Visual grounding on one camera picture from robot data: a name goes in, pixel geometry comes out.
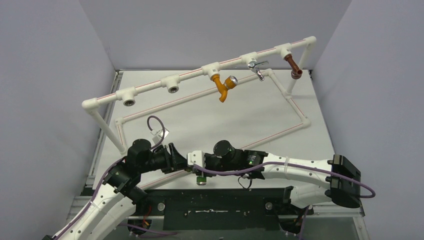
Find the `green water faucet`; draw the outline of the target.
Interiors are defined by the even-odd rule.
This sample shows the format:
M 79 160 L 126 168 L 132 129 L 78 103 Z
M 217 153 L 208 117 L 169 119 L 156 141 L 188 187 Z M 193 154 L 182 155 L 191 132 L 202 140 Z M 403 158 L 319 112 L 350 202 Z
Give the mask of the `green water faucet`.
M 197 176 L 196 177 L 196 184 L 198 186 L 205 186 L 207 184 L 207 178 L 204 176 Z

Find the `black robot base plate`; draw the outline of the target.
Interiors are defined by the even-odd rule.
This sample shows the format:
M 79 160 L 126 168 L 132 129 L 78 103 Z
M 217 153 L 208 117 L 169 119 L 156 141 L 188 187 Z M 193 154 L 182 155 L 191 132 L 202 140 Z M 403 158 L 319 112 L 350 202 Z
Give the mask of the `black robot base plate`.
M 298 233 L 299 211 L 285 188 L 153 189 L 123 223 L 164 231 L 286 230 Z

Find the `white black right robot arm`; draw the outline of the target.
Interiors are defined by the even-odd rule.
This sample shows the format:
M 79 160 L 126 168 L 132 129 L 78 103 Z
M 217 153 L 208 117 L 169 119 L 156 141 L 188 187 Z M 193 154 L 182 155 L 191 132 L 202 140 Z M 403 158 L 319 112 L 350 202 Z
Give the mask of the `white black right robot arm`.
M 344 156 L 329 160 L 304 160 L 282 157 L 259 150 L 237 149 L 227 140 L 215 144 L 212 153 L 200 150 L 187 154 L 187 164 L 205 179 L 214 176 L 238 176 L 254 179 L 285 179 L 303 182 L 303 186 L 285 187 L 281 200 L 272 200 L 269 213 L 295 215 L 279 221 L 280 227 L 295 235 L 304 230 L 307 214 L 314 204 L 332 202 L 340 207 L 361 207 L 361 172 Z

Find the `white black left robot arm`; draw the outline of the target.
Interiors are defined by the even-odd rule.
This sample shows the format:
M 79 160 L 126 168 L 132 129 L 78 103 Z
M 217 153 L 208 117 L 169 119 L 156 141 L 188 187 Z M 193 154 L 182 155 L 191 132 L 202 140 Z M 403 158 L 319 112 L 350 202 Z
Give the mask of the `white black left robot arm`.
M 188 160 L 173 143 L 152 146 L 137 139 L 126 156 L 114 162 L 103 174 L 88 203 L 61 230 L 45 240 L 102 240 L 126 217 L 147 211 L 147 193 L 137 185 L 141 175 L 160 170 L 165 174 L 188 168 Z

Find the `white PVC pipe frame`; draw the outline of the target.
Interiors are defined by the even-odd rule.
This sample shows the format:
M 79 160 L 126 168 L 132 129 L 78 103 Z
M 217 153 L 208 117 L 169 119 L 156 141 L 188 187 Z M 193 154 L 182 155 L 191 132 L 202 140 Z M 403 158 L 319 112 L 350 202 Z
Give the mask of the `white PVC pipe frame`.
M 211 80 L 211 76 L 215 74 L 219 74 L 221 70 L 225 70 L 239 64 L 244 64 L 247 66 L 247 64 L 252 60 L 258 61 L 261 58 L 265 58 L 272 55 L 280 55 L 281 58 L 284 60 L 284 57 L 286 55 L 292 54 L 294 61 L 297 63 L 300 69 L 302 69 L 302 67 L 304 66 L 304 63 L 309 57 L 310 52 L 314 48 L 316 42 L 317 42 L 317 39 L 315 36 L 309 36 L 302 40 L 295 41 L 292 43 L 284 43 L 284 44 L 275 46 L 273 48 L 262 50 L 259 52 L 254 51 L 247 54 L 243 54 L 237 58 L 233 58 L 233 59 L 229 59 L 229 60 L 225 60 L 221 62 L 213 62 L 185 73 L 169 75 L 154 82 L 150 82 L 150 83 L 139 85 L 139 86 L 131 86 L 124 89 L 119 89 L 119 90 L 116 90 L 114 93 L 110 93 L 102 97 L 87 99 L 82 102 L 81 106 L 86 111 L 86 113 L 90 115 L 94 119 L 96 124 L 100 127 L 101 135 L 106 136 L 108 139 L 110 139 L 111 142 L 114 144 L 114 146 L 118 149 L 120 154 L 124 155 L 127 153 L 128 147 L 126 145 L 125 134 L 122 129 L 123 123 L 129 120 L 137 119 L 142 116 L 155 113 L 167 108 L 171 108 L 179 104 L 183 104 L 188 101 L 218 92 L 218 89 L 215 85 L 214 87 L 210 89 L 200 91 L 192 95 L 185 96 L 183 98 L 179 98 L 177 100 L 155 106 L 148 110 L 144 110 L 144 111 L 120 118 L 118 119 L 116 124 L 116 132 L 113 132 L 109 124 L 104 120 L 103 117 L 100 116 L 98 112 L 98 109 L 100 108 L 100 106 L 106 105 L 106 104 L 113 104 L 116 101 L 121 101 L 125 106 L 133 106 L 135 104 L 135 97 L 139 94 L 152 91 L 158 88 L 166 88 L 170 94 L 173 94 L 179 90 L 179 84 L 183 81 L 190 80 L 200 76 L 207 76 Z M 260 70 L 260 71 L 264 77 L 271 78 L 271 80 L 274 82 L 274 84 L 277 86 L 277 88 L 281 92 L 284 99 L 290 104 L 292 109 L 296 112 L 296 114 L 300 118 L 300 123 L 293 127 L 287 128 L 283 131 L 270 135 L 266 138 L 250 143 L 249 147 L 257 147 L 262 144 L 274 141 L 292 132 L 298 131 L 300 129 L 307 129 L 312 124 L 312 122 L 308 119 L 308 117 L 302 112 L 302 110 L 296 104 L 292 96 L 293 88 L 298 79 L 291 78 L 288 87 L 284 87 L 279 82 L 275 72 L 272 69 L 269 68 L 269 69 Z M 255 73 L 253 73 L 250 76 L 239 79 L 238 85 L 248 81 L 255 80 L 255 79 L 259 79 L 259 78 L 257 77 Z

